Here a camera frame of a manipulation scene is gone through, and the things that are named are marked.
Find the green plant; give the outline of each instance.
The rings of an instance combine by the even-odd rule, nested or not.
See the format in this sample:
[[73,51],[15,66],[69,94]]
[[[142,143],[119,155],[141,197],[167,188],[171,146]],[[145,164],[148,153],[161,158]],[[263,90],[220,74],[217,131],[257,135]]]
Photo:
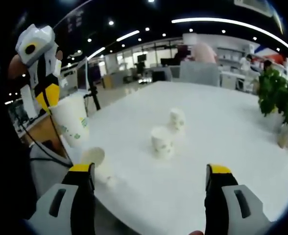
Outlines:
[[278,109],[285,118],[284,123],[288,123],[288,81],[277,70],[271,69],[261,74],[259,82],[261,112],[267,116]]

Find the table surface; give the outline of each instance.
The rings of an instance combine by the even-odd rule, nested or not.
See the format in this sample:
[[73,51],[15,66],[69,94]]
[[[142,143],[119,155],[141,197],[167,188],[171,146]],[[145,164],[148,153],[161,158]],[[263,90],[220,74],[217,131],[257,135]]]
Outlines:
[[[184,111],[185,136],[171,160],[152,155],[150,131]],[[288,153],[266,129],[258,98],[216,87],[157,82],[90,117],[90,146],[105,150],[117,176],[95,194],[118,219],[141,234],[188,235],[205,230],[206,164],[229,167],[276,220],[288,205]]]

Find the desk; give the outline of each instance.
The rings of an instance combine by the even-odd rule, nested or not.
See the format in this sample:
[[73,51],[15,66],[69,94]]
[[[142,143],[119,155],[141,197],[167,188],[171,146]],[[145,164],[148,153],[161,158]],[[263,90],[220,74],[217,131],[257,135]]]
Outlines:
[[[150,131],[172,107],[187,119],[185,141],[169,161],[152,157]],[[270,220],[288,205],[288,153],[267,132],[253,95],[191,83],[157,82],[90,117],[89,145],[105,150],[118,180],[96,184],[99,201],[144,235],[205,230],[206,164],[229,167],[263,202]]]

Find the white paper cup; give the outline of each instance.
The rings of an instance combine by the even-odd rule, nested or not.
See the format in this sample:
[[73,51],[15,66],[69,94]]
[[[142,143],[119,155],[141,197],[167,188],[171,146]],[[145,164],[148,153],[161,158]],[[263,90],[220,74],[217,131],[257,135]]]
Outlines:
[[173,137],[171,132],[163,127],[154,127],[151,132],[152,145],[157,158],[169,159],[174,154]]
[[83,96],[70,95],[50,107],[62,135],[70,147],[80,147],[89,138],[89,125]]
[[113,180],[113,172],[105,160],[105,151],[102,148],[95,147],[83,151],[80,162],[82,164],[95,164],[95,179],[97,181],[105,184]]
[[183,111],[173,108],[170,111],[170,125],[176,131],[183,131],[186,125],[186,119]]

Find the ceiling light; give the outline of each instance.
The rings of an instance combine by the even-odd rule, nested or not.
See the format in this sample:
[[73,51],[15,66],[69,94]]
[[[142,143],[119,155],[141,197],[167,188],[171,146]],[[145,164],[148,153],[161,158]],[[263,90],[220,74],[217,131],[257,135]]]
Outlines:
[[253,30],[259,31],[263,34],[266,34],[267,36],[277,40],[278,42],[280,42],[281,44],[283,44],[285,47],[288,48],[288,43],[286,43],[285,41],[283,41],[281,38],[277,37],[276,35],[273,35],[272,33],[269,33],[268,31],[258,28],[256,26],[253,26],[251,24],[248,23],[243,23],[240,21],[234,21],[234,20],[228,20],[228,19],[221,19],[221,18],[209,18],[209,17],[199,17],[199,18],[185,18],[185,19],[177,19],[177,20],[173,20],[171,21],[173,24],[176,23],[182,23],[182,22],[222,22],[222,23],[229,23],[229,24],[237,24],[237,25],[241,25],[247,28],[251,28]]
[[133,31],[133,32],[131,32],[131,33],[128,33],[128,34],[126,34],[126,35],[118,38],[116,41],[117,41],[117,42],[120,42],[120,41],[122,41],[122,40],[124,40],[124,39],[126,39],[126,38],[128,38],[128,37],[131,37],[131,36],[133,36],[133,35],[135,35],[135,34],[138,34],[138,33],[139,33],[138,30]]
[[92,59],[94,56],[96,56],[97,54],[101,53],[103,50],[105,50],[104,47],[102,47],[101,49],[98,49],[98,50],[95,51],[93,54],[91,54],[89,57],[87,57],[87,60]]

